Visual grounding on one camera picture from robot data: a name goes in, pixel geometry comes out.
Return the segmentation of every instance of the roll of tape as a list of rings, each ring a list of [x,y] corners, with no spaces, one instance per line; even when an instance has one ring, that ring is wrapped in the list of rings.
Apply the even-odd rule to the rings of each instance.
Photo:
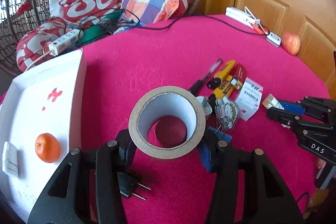
[[[163,116],[175,116],[187,127],[186,141],[176,147],[161,148],[147,140],[152,125]],[[135,145],[157,159],[175,159],[186,155],[201,141],[205,129],[202,105],[185,89],[162,86],[146,93],[132,110],[128,130]]]

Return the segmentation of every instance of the silver rivet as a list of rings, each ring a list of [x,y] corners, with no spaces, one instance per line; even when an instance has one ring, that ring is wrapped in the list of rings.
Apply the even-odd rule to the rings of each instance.
[[[218,145],[220,147],[227,147],[227,142],[226,141],[218,141]]]
[[[254,150],[254,152],[255,152],[257,155],[259,155],[259,156],[261,156],[261,155],[264,154],[264,151],[261,150],[260,148],[257,148],[256,150]]]
[[[70,153],[71,153],[71,155],[77,155],[78,153],[79,153],[79,148],[73,148],[73,149],[71,149],[71,151],[70,151]]]
[[[117,141],[116,140],[110,140],[107,142],[107,146],[112,147],[112,146],[116,146],[117,145]]]

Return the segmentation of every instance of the blue object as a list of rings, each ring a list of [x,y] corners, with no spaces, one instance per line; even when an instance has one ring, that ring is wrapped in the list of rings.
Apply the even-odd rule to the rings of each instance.
[[[292,102],[282,101],[282,100],[278,100],[278,101],[286,111],[290,111],[290,112],[293,112],[299,115],[305,114],[305,110],[301,107],[301,105],[297,103],[292,103]]]
[[[216,129],[213,127],[208,127],[210,131],[213,133],[216,132]],[[221,131],[217,131],[216,136],[218,140],[224,140],[227,143],[229,143],[232,140],[232,136],[228,134],[224,134]],[[202,166],[208,171],[211,172],[211,155],[210,155],[210,150],[205,142],[204,139],[201,140],[201,142],[197,146],[198,154],[201,159]]]

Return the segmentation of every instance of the cardboard box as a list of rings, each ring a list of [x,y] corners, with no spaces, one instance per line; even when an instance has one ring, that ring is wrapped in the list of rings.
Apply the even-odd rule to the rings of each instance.
[[[18,179],[0,172],[0,189],[25,222],[66,154],[81,147],[85,74],[83,51],[77,50],[22,73],[8,89],[0,111],[0,147],[5,141],[16,146]],[[52,134],[60,144],[60,157],[54,163],[43,162],[35,152],[36,138],[42,133]]]
[[[262,94],[263,87],[247,77],[235,99],[235,103],[239,108],[239,117],[241,119],[247,121],[257,112]]]

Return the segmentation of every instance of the pink tablecloth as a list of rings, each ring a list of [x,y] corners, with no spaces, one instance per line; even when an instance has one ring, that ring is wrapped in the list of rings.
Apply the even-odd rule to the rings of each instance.
[[[221,19],[247,31],[240,23]],[[165,26],[162,22],[155,27]],[[188,89],[221,57],[242,63],[247,75],[264,87],[263,98],[296,101],[305,95],[328,98],[323,82],[297,57],[268,43],[204,17],[185,18],[169,30],[134,29],[84,47],[87,74],[82,107],[83,149],[98,148],[128,127],[136,102],[163,85]],[[200,95],[210,95],[203,87]],[[239,120],[231,144],[261,148],[284,178],[295,198],[315,190],[315,157],[297,146],[295,135],[266,117],[261,105],[247,122]],[[215,182],[201,166],[197,150],[175,161],[155,161],[137,150],[132,169],[152,191],[148,198],[123,199],[129,224],[204,223]],[[305,201],[300,203],[304,208]]]

